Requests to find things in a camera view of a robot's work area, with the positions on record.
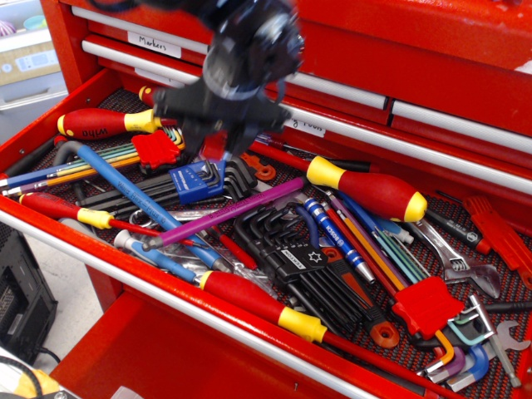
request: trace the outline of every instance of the white floor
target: white floor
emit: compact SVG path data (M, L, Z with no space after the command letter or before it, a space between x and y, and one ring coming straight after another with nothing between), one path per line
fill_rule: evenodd
M63 359L102 315L85 264L26 236L52 294L58 301L56 319L43 346ZM47 354L34 367L46 373L57 365Z

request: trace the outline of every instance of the red tool chest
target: red tool chest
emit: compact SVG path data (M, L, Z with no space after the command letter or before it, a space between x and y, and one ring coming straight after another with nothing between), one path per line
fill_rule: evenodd
M42 0L42 7L71 94L2 145L0 170L53 137L69 111L146 84L188 85L201 74L211 33L183 12L104 13L82 0ZM374 162L423 194L486 195L528 244L532 5L299 0L296 7L305 49L283 100L293 113L287 143ZM106 312L52 374L81 397L111 397L120 385L144 398L420 396L3 196L0 220L89 267ZM501 300L532 298L516 272L506 269L503 285ZM532 338L528 313L497 317L518 320L520 338ZM419 361L408 350L381 354ZM530 397L530 349L510 358L521 388L509 387L492 361L488 381L467 395Z

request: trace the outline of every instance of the black power supply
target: black power supply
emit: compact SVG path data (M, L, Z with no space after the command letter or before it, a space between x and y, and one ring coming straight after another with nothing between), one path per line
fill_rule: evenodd
M33 364L57 301L24 236L0 223L0 346Z

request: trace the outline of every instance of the drawer handle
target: drawer handle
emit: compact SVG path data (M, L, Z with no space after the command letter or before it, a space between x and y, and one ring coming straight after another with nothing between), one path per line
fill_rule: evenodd
M31 104L35 104L36 102L41 101L47 101L47 100L53 100L62 96L67 96L68 91L67 89L60 90L60 91L52 91L52 89L48 89L44 93L39 93L34 96L27 96L23 98L16 99L14 101L5 101L3 99L0 99L0 112L3 111L9 111L14 108L18 108L20 106L29 106Z

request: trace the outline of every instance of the rubber drawer liner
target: rubber drawer liner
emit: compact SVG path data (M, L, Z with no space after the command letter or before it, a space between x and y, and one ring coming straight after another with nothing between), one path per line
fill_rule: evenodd
M105 108L113 111L134 113L140 112L148 109L144 103L142 103L136 93L120 89L110 96L108 96L100 105L100 108ZM114 136L104 140L98 141L88 141L85 144L89 145L94 150L100 150L106 147L112 147L115 145L125 144L130 142L133 133L125 133L123 135ZM47 156L43 157L42 161L34 169L41 169L51 165L53 158L56 154L56 150L52 150ZM301 175L301 172L296 170L291 170L286 165L282 165L275 160L265 159L269 164L271 164L277 171L277 176L273 182L269 182L271 185L276 185L282 183L286 180L289 180L297 175ZM126 175L128 179L133 182L141 181L145 178L143 174L139 171L137 165L129 166L121 170L121 173ZM87 197L100 194L98 188L104 190L113 190L105 180L97 176L90 179L91 184L86 182L82 183L82 189L84 195ZM70 185L58 185L50 188L49 193L53 195L58 195L65 200L68 200L72 203L76 202L76 196ZM313 187L308 186L305 189L305 194L313 196L318 200L324 200L323 195L315 190ZM458 223L462 224L469 230L475 230L475 226L471 223L468 213L462 209L458 204L427 196L429 201L429 208L437 210L439 213L453 218ZM195 209L198 208L207 208L212 206L223 206L224 204L216 205L201 205L195 206ZM179 206L174 206L169 208L169 210L178 210L182 209ZM224 231L229 235L232 234L231 224L225 223L222 226ZM104 239L107 242L112 243L115 235L118 233L117 229L108 229L97 231L97 234L100 238ZM456 239L450 237L447 233L443 232L438 228L438 231L442 234L443 237L447 239L451 245L457 249L462 254L466 254L474 259L479 259L480 261L487 264L494 264L501 277L501 294L497 302L522 302L532 299L532 292L527 290L525 286L521 283L519 275L516 272L510 272L505 264L501 261L500 257L496 255L493 251L490 255L485 256L482 254L468 249L464 244L457 241ZM525 241L525 244L532 248L530 245L530 238L522 236ZM413 244L410 245L410 250L416 255L418 260L425 265L426 269L430 272L431 275L442 275L441 266L438 264L436 258L432 252L425 247L423 244L419 243L418 240L415 240ZM467 303L468 296L475 292L475 289L468 283L457 283L448 285L448 288L453 295L453 297L460 299L462 302ZM387 311L387 316L390 318L390 313L388 312L389 306L389 297L388 294L384 291L381 284L376 283L370 287L370 291L373 295L374 301L377 304L380 304L383 309ZM492 303L489 298L486 296L481 296L481 299L484 303ZM288 303L288 296L281 293L279 295L279 300ZM528 323L530 322L530 313L492 313L491 320L494 325L498 325L504 320L515 320L519 325L512 329L512 335L518 341L525 339L525 331L527 329ZM397 327L399 333L401 334L401 341L399 345L393 349L383 349L377 346L369 337L369 335L362 329L359 328L355 331L351 339L356 344L361 345L367 349L370 349L379 355L382 355L394 362L401 364L404 367L407 367L413 371L421 370L427 363L434 359L432 352L426 352L419 350L413 347L408 342L406 329L397 321L392 320L394 325ZM520 369L520 354L514 351L508 351L509 358L514 365L515 369ZM487 398L487 397L511 397L512 387L510 385L509 379L503 370L498 359L493 359L490 361L490 368L488 373L482 378L479 382L469 386L465 390L459 392L464 397L468 398Z

